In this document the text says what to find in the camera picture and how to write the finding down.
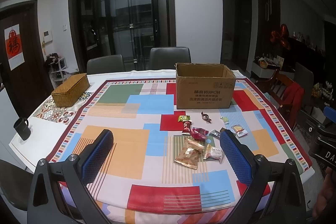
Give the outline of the person right hand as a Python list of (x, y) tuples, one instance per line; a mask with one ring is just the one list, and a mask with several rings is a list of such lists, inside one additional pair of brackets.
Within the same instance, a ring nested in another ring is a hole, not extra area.
[(317, 196), (317, 201), (313, 207), (312, 216), (317, 219), (335, 196), (335, 171), (330, 167), (326, 169), (326, 176), (322, 184), (322, 188)]

